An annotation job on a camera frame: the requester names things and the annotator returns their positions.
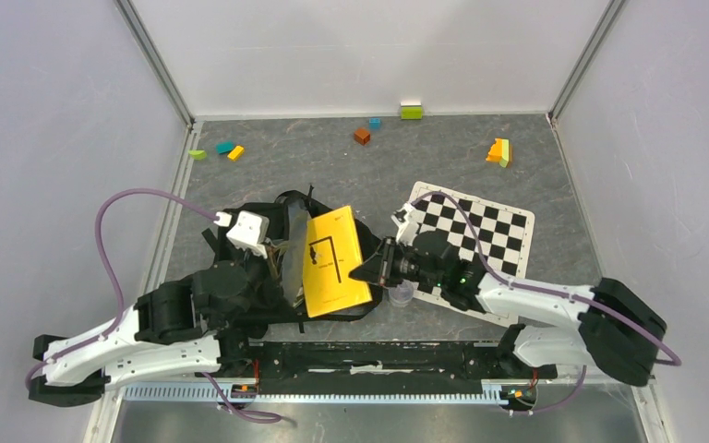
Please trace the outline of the black white chessboard mat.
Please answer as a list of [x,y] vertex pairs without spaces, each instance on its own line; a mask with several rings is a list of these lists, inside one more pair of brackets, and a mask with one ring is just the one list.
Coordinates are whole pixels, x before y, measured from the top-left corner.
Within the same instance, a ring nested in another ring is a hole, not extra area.
[[464,260],[477,262],[481,248],[491,268],[513,277],[525,276],[535,227],[530,210],[415,182],[410,199],[423,195],[427,197],[412,213],[421,233],[444,233]]

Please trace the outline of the green half-round block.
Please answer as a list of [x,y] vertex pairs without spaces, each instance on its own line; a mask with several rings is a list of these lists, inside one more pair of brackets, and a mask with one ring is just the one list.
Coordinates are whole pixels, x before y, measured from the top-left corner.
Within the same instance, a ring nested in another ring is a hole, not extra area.
[[204,160],[207,158],[207,152],[205,150],[190,150],[188,155],[194,160]]

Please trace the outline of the green white block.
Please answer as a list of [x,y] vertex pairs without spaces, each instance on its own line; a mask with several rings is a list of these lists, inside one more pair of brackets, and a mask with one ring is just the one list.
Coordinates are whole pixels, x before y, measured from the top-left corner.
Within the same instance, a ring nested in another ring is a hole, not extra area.
[[419,100],[400,102],[400,117],[402,120],[420,120],[424,116],[424,107]]

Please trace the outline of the clear paperclip jar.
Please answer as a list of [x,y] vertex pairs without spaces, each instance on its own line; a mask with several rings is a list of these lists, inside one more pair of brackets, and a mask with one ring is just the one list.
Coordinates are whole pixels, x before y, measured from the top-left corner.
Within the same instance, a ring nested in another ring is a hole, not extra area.
[[409,281],[403,281],[388,289],[389,303],[395,307],[406,307],[414,299],[415,288]]

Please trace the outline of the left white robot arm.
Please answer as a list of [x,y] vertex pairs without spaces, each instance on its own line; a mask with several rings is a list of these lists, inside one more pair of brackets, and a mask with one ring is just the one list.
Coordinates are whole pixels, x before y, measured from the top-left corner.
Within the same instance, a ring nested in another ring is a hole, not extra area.
[[76,407],[107,391],[163,377],[254,377],[246,313],[282,301],[276,266],[260,258],[223,260],[166,281],[119,319],[76,337],[34,341],[38,370],[27,383],[32,401]]

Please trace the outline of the teal block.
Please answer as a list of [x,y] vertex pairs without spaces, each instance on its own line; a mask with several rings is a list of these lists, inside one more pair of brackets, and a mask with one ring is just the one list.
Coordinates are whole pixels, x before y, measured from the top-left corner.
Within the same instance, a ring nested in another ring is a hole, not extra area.
[[224,141],[218,143],[215,147],[216,152],[219,155],[225,155],[230,153],[235,148],[235,143],[233,141]]

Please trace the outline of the black student backpack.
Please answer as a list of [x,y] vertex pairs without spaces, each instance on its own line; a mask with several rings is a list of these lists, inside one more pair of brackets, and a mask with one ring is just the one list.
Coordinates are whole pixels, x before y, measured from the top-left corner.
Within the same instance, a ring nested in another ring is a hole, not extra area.
[[367,289],[370,299],[365,303],[318,317],[310,317],[304,304],[295,303],[295,297],[302,287],[299,265],[303,252],[299,241],[306,234],[306,227],[302,223],[332,211],[330,207],[314,199],[312,193],[312,190],[306,193],[288,190],[271,203],[246,203],[227,211],[233,216],[245,210],[266,217],[269,221],[266,238],[280,244],[286,241],[290,243],[287,251],[275,257],[265,259],[236,248],[225,238],[229,233],[225,227],[202,232],[203,238],[214,252],[215,263],[228,261],[245,270],[249,278],[249,289],[240,297],[248,301],[248,310],[234,323],[240,328],[253,329],[257,338],[263,337],[272,324],[357,321],[374,310],[383,300],[384,291],[369,285]]

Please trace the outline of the yellow-green block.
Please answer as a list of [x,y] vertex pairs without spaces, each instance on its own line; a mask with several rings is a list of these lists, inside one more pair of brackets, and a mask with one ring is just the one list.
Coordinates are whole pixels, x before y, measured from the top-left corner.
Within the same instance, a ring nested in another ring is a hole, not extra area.
[[502,168],[508,168],[512,164],[512,158],[513,158],[512,145],[511,145],[510,141],[506,138],[501,138],[499,140],[499,144],[501,147],[499,165]]

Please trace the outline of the brown cube block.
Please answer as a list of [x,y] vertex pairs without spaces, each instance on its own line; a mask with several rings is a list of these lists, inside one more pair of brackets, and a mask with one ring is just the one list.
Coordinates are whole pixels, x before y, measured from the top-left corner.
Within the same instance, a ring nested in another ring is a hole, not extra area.
[[353,133],[353,139],[360,145],[365,146],[371,139],[371,133],[366,128],[359,127]]

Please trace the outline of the yellow booklet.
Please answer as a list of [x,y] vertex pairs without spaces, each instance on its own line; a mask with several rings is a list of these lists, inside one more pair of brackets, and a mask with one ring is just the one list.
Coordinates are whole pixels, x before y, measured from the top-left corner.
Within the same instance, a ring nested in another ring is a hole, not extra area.
[[321,317],[371,302],[368,285],[349,277],[362,264],[351,207],[312,218],[307,224],[302,272],[307,314]]

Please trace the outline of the yellow small block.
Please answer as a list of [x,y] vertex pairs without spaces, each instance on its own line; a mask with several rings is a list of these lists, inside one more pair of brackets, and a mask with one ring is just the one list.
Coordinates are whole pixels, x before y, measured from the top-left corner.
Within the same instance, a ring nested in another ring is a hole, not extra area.
[[227,158],[232,162],[237,162],[244,154],[245,148],[241,145],[235,145],[232,150],[227,153]]

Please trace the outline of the orange stepped block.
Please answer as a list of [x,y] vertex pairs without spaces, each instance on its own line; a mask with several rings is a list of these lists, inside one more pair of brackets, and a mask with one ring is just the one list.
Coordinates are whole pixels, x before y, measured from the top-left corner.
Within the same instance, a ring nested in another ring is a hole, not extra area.
[[494,140],[494,143],[491,145],[486,156],[487,162],[501,162],[504,150],[504,142],[505,140],[503,138],[496,138]]

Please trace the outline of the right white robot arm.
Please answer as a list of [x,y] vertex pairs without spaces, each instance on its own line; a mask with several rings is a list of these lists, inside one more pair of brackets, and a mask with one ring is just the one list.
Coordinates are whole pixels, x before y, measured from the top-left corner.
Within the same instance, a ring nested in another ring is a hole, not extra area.
[[496,352],[499,370],[509,377],[543,365],[594,365],[644,387],[658,355],[668,351],[665,320],[623,282],[560,285],[513,277],[480,258],[461,258],[440,233],[421,233],[411,245],[388,237],[349,275],[382,287],[404,281],[436,287],[455,308],[533,320],[510,329]]

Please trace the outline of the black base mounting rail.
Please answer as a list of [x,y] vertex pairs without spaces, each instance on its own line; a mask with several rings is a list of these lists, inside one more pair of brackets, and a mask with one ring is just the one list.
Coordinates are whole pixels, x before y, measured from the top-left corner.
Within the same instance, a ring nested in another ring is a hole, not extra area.
[[475,341],[264,341],[221,361],[216,376],[254,378],[261,394],[476,394],[485,380],[558,376]]

